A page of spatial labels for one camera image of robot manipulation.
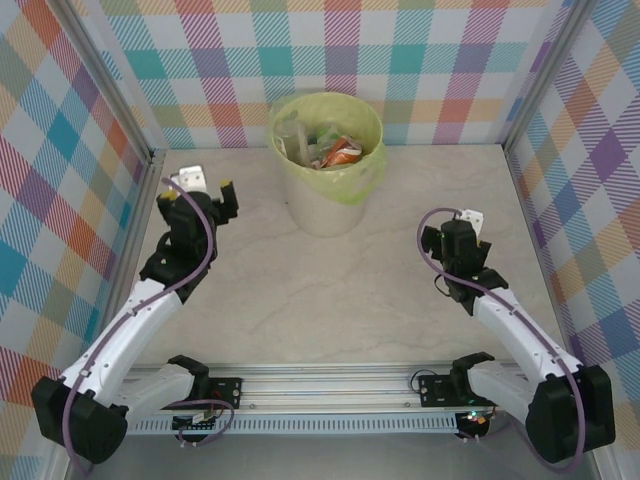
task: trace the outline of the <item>white floor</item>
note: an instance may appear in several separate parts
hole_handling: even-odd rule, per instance
[[[433,287],[415,236],[437,206],[485,213],[482,238],[494,244],[488,265],[560,340],[498,146],[389,148],[387,179],[364,220],[331,239],[310,236],[291,220],[268,150],[171,151],[163,174],[192,164],[204,166],[213,195],[220,180],[234,181],[239,217],[219,228],[218,260],[139,364],[176,354],[205,363],[428,362],[481,350],[510,358],[490,331]],[[164,231],[154,207],[139,267]]]

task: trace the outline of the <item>wire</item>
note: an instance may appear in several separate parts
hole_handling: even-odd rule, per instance
[[[542,461],[541,463],[548,470],[550,470],[550,471],[552,471],[554,473],[563,474],[563,473],[572,473],[572,472],[574,472],[578,468],[578,465],[580,465],[580,462],[582,461],[582,456],[584,455],[584,444],[585,444],[585,438],[586,438],[586,425],[585,425],[586,421],[585,421],[585,413],[584,413],[584,404],[582,403],[582,396],[580,395],[580,389],[578,389],[578,384],[576,383],[575,378],[573,378],[571,370],[569,370],[569,367],[567,366],[565,361],[560,356],[558,356],[558,354],[556,353],[555,349],[549,343],[549,341],[544,337],[544,335],[542,335],[538,331],[538,329],[529,321],[529,319],[527,319],[527,317],[525,317],[522,313],[520,313],[519,310],[516,310],[516,308],[513,305],[511,305],[507,300],[502,298],[500,295],[497,295],[496,293],[492,292],[488,288],[483,287],[480,284],[473,283],[473,282],[470,282],[468,280],[464,280],[462,278],[458,278],[458,277],[456,277],[454,275],[451,275],[451,274],[445,272],[424,251],[424,249],[422,248],[422,242],[421,242],[422,231],[424,230],[424,226],[426,225],[427,220],[431,216],[435,215],[436,213],[441,213],[441,212],[453,213],[454,215],[459,215],[461,213],[460,210],[455,209],[455,208],[440,207],[440,208],[435,208],[435,209],[431,210],[429,213],[427,213],[422,218],[422,220],[420,221],[420,225],[418,226],[418,232],[417,232],[417,236],[416,236],[416,240],[417,240],[417,244],[418,244],[418,251],[420,252],[420,255],[422,256],[424,261],[427,263],[427,265],[429,265],[436,273],[442,275],[444,278],[446,278],[448,280],[451,280],[451,281],[454,281],[456,283],[459,283],[460,285],[464,285],[466,287],[474,288],[474,289],[482,292],[484,295],[488,295],[489,297],[493,298],[495,301],[497,301],[502,306],[507,308],[516,318],[518,318],[518,320],[520,320],[524,324],[525,327],[527,327],[527,329],[547,349],[549,354],[553,357],[553,359],[556,361],[556,363],[560,366],[560,368],[562,369],[562,372],[565,374],[565,376],[566,376],[566,378],[567,378],[567,380],[569,382],[569,386],[571,387],[571,392],[573,393],[573,397],[574,397],[575,404],[576,404],[576,411],[577,411],[577,414],[578,414],[578,441],[576,443],[576,451],[575,451],[575,454],[573,456],[573,459],[571,460],[571,463],[569,463],[569,465],[567,465],[566,467],[562,467],[562,468],[553,467],[553,466],[549,465],[546,461]]]
[[[445,297],[451,297],[450,293],[445,292],[444,290],[440,289],[440,287],[438,286],[438,280],[440,278],[442,278],[442,275],[437,275],[436,278],[433,279],[433,286],[436,287],[436,290],[438,290]]]
[[[187,277],[183,278],[182,280],[175,283],[174,285],[167,287],[162,292],[153,295],[152,297],[146,299],[142,303],[139,303],[137,306],[133,307],[132,309],[133,316],[135,316],[140,310],[148,307],[152,303],[169,295],[170,293],[178,290],[179,288],[183,287],[184,285],[189,283],[191,280],[196,278],[198,275],[200,275],[200,273],[209,264],[209,259],[211,258],[211,256],[215,254],[213,232],[211,231],[211,225],[209,225],[209,221],[207,220],[207,217],[205,216],[204,212],[200,209],[200,207],[195,202],[195,200],[193,200],[193,198],[191,198],[191,196],[187,192],[185,192],[182,189],[182,187],[180,187],[180,185],[176,184],[175,182],[171,181],[168,178],[163,178],[162,183],[164,183],[165,185],[170,185],[172,188],[177,190],[178,193],[180,193],[184,197],[184,199],[189,203],[189,205],[191,205],[191,208],[193,208],[193,210],[196,212],[196,215],[198,215],[198,218],[202,222],[202,226],[204,227],[204,231],[207,236],[207,251],[204,257],[202,258],[202,262],[200,262],[200,265],[198,265],[198,267],[193,272],[191,272]],[[90,371],[91,367],[93,367],[93,365],[95,364],[96,358],[98,358],[98,355],[100,355],[104,347],[109,343],[111,338],[113,338],[113,336],[122,327],[122,325],[124,325],[124,323],[127,320],[129,320],[131,317],[132,317],[131,313],[127,312],[122,317],[120,317],[118,321],[115,322],[113,328],[110,328],[107,331],[103,339],[100,341],[100,343],[98,343],[96,348],[93,350],[93,352],[85,362],[84,367],[82,367],[82,371],[86,371],[86,372]],[[76,452],[73,450],[73,444],[71,441],[71,428],[69,425],[70,419],[71,419],[71,406],[73,405],[73,400],[75,399],[76,394],[78,393],[78,390],[82,385],[82,381],[85,378],[86,377],[83,376],[82,374],[78,375],[78,378],[76,378],[75,382],[73,383],[73,386],[71,387],[71,391],[69,392],[69,396],[67,397],[67,400],[64,404],[64,410],[62,412],[62,441],[64,444],[64,448],[67,451],[67,454],[69,455],[69,459],[71,460],[71,463],[76,468],[76,470],[78,470],[86,478],[90,475],[91,469],[93,468],[93,466],[89,468],[89,470],[85,470],[82,467],[80,463],[80,458],[78,457]]]
[[[229,430],[229,428],[231,427],[231,423],[233,422],[233,419],[236,416],[236,411],[233,408],[233,405],[231,405],[228,402],[225,402],[224,400],[214,400],[214,399],[207,399],[207,400],[185,400],[182,402],[174,402],[170,405],[167,405],[167,408],[172,408],[172,407],[192,407],[192,406],[196,406],[196,405],[211,405],[212,407],[214,407],[215,405],[220,405],[223,408],[226,408],[227,410],[229,410],[229,412],[231,412],[231,417],[229,418],[229,420],[227,421],[226,425],[224,427],[222,427],[222,430],[220,430],[219,432],[216,433],[212,433],[211,435],[208,435],[204,440],[201,440],[200,442],[187,442],[183,437],[182,437],[182,432],[183,430],[185,430],[186,427],[182,427],[181,429],[178,430],[178,439],[182,442],[182,447],[185,447],[186,445],[191,446],[193,448],[196,447],[201,447],[203,445],[206,445],[207,443],[211,443],[214,440],[217,440],[218,438],[220,438],[224,432],[226,432],[227,430]]]
[[[418,390],[416,390],[415,388],[413,388],[413,381],[416,379],[416,375],[418,375],[420,372],[429,372],[431,375],[437,375],[436,372],[434,372],[433,370],[429,370],[427,368],[422,368],[422,369],[418,370],[417,372],[415,372],[413,374],[413,376],[411,377],[411,380],[409,380],[409,388],[413,391],[413,393],[417,393],[417,394],[420,394],[420,392]]]

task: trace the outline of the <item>white bucket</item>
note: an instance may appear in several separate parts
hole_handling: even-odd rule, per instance
[[[316,192],[288,169],[283,169],[283,173],[289,213],[305,232],[317,237],[336,237],[362,220],[366,198],[357,205],[345,205]]]

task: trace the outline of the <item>plaid wall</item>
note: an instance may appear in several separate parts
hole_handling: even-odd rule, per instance
[[[149,141],[171,148],[263,146],[269,103],[317,90],[368,100],[387,144],[495,143],[572,3],[101,0],[144,118],[87,1],[74,3]]]
[[[573,351],[640,478],[640,0],[600,1],[511,163]]]
[[[143,163],[45,1],[0,11],[0,478],[26,480],[31,388],[97,333]]]

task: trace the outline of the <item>purple cable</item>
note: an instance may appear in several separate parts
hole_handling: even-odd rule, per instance
[[[459,283],[460,285],[464,285],[466,287],[474,288],[474,289],[482,292],[483,294],[488,295],[489,297],[493,298],[495,301],[497,301],[502,306],[507,308],[510,312],[513,313],[513,315],[515,315],[518,318],[518,320],[520,320],[525,325],[525,327],[527,327],[529,329],[529,331],[540,341],[540,343],[544,346],[544,348],[547,349],[549,354],[551,354],[551,356],[558,363],[558,365],[562,369],[563,373],[567,377],[567,380],[569,381],[569,386],[571,387],[571,391],[573,393],[573,396],[574,396],[574,399],[575,399],[575,402],[576,402],[576,410],[577,410],[577,413],[578,413],[578,443],[576,444],[576,452],[575,452],[575,454],[573,456],[573,460],[571,461],[571,463],[569,465],[567,465],[566,467],[562,467],[562,468],[557,468],[557,467],[553,467],[553,466],[549,465],[546,461],[544,461],[544,459],[542,459],[542,457],[540,457],[538,452],[535,452],[535,454],[536,454],[536,457],[539,460],[541,460],[541,463],[547,469],[549,469],[550,471],[552,471],[554,473],[564,474],[564,473],[572,473],[572,472],[574,472],[578,468],[578,465],[580,465],[580,462],[582,461],[582,456],[584,454],[583,451],[584,451],[584,442],[585,442],[585,436],[586,436],[586,425],[585,425],[584,405],[582,403],[582,396],[580,395],[580,390],[578,389],[578,384],[576,383],[575,378],[573,378],[573,375],[571,374],[571,370],[569,370],[569,367],[564,362],[564,360],[557,355],[555,349],[547,341],[547,339],[544,337],[544,335],[542,335],[538,331],[538,329],[533,326],[533,324],[527,319],[527,317],[525,317],[524,315],[522,315],[522,313],[520,313],[518,310],[516,310],[515,307],[513,305],[511,305],[508,301],[506,301],[500,295],[497,295],[494,292],[492,292],[491,290],[483,287],[482,285],[479,285],[479,284],[473,283],[473,282],[469,282],[468,280],[464,280],[462,278],[458,278],[458,277],[456,277],[454,275],[448,274],[442,268],[440,268],[433,260],[431,260],[431,258],[429,258],[429,255],[427,255],[427,253],[422,249],[422,231],[424,230],[424,227],[425,227],[425,225],[427,223],[427,220],[432,215],[435,215],[436,213],[441,213],[441,212],[453,213],[453,214],[456,214],[456,215],[460,215],[460,213],[461,213],[460,210],[458,210],[456,208],[440,207],[440,208],[435,208],[435,209],[431,210],[429,213],[427,213],[422,218],[422,220],[420,221],[420,225],[418,226],[418,233],[417,233],[418,251],[420,252],[420,255],[422,256],[424,261],[427,262],[427,265],[429,265],[433,270],[435,270],[435,272],[437,274],[442,275],[444,278],[447,278],[447,279],[449,279],[449,280],[451,280],[453,282]],[[530,446],[532,451],[535,451],[535,449],[533,448],[532,445],[529,444],[529,446]]]
[[[233,408],[233,405],[231,405],[230,403],[225,402],[224,400],[213,400],[213,399],[211,399],[211,400],[185,400],[185,401],[182,401],[182,402],[174,402],[174,403],[172,403],[170,405],[167,405],[167,408],[171,408],[171,407],[190,407],[190,406],[194,406],[194,405],[220,405],[220,406],[226,408],[227,410],[229,410],[231,412],[231,417],[227,421],[227,424],[224,427],[222,427],[222,430],[220,430],[217,433],[213,433],[213,434],[207,436],[207,438],[205,438],[204,440],[201,440],[197,444],[189,443],[184,438],[182,438],[182,431],[184,430],[184,427],[181,428],[180,430],[178,430],[178,439],[182,442],[182,445],[190,445],[193,448],[196,448],[197,446],[200,447],[202,445],[206,445],[207,443],[211,443],[214,440],[217,440],[218,438],[220,438],[224,432],[229,430],[229,428],[231,427],[231,422],[233,422],[233,419],[236,416],[236,413],[235,413],[235,410]]]
[[[211,231],[211,226],[209,225],[209,221],[207,220],[207,217],[205,216],[204,212],[200,209],[200,207],[193,200],[193,198],[191,198],[191,195],[189,195],[187,192],[185,192],[180,187],[180,185],[177,185],[176,183],[174,183],[173,181],[171,181],[168,178],[163,178],[162,179],[162,183],[164,183],[165,185],[169,185],[172,188],[174,188],[176,191],[178,191],[178,193],[180,193],[184,197],[184,199],[189,203],[189,205],[191,205],[191,208],[193,208],[193,210],[198,215],[198,218],[202,222],[202,225],[204,227],[205,233],[207,235],[207,252],[205,253],[205,256],[203,257],[202,262],[200,262],[200,265],[198,265],[198,268],[196,268],[191,274],[189,274],[189,276],[185,277],[184,279],[180,280],[179,282],[175,283],[174,285],[171,285],[170,287],[166,288],[162,292],[153,295],[152,297],[146,299],[144,302],[142,302],[142,303],[138,304],[137,306],[133,307],[132,310],[133,310],[134,316],[135,316],[136,313],[138,313],[143,308],[148,307],[153,302],[155,302],[155,301],[161,299],[162,297],[165,297],[166,295],[169,295],[170,293],[178,290],[179,288],[181,288],[182,286],[186,285],[191,280],[196,278],[202,272],[202,270],[204,270],[207,267],[207,265],[209,264],[209,259],[211,258],[211,255],[214,253],[213,232]],[[131,318],[131,314],[130,313],[125,313],[122,317],[120,317],[120,319],[118,319],[118,321],[115,323],[113,328],[111,328],[107,332],[107,334],[104,336],[104,338],[96,346],[96,348],[94,349],[93,353],[89,356],[89,358],[87,359],[86,363],[84,364],[84,367],[82,367],[82,370],[89,371],[91,369],[91,367],[95,363],[96,358],[98,358],[98,355],[100,355],[100,352],[102,351],[102,349],[107,345],[107,343],[109,343],[109,340],[111,340],[111,338],[115,335],[115,333],[120,329],[120,327],[122,327],[122,325],[127,320],[129,320],[129,318]],[[76,452],[73,450],[73,444],[71,442],[71,431],[70,431],[70,426],[69,426],[69,421],[70,421],[70,417],[71,417],[71,405],[73,404],[73,400],[76,397],[76,394],[78,393],[78,390],[80,389],[80,386],[82,385],[82,381],[84,380],[84,378],[85,378],[84,376],[78,375],[78,378],[76,378],[76,381],[74,382],[73,386],[71,387],[71,391],[69,392],[69,396],[67,397],[67,400],[66,400],[66,402],[64,404],[64,410],[63,410],[63,413],[62,413],[62,440],[63,440],[63,443],[64,443],[64,448],[67,450],[67,454],[69,455],[69,459],[71,460],[71,463],[86,478],[91,473],[91,468],[93,468],[93,466],[87,471],[80,464],[80,459],[78,458],[78,455],[76,454]]]

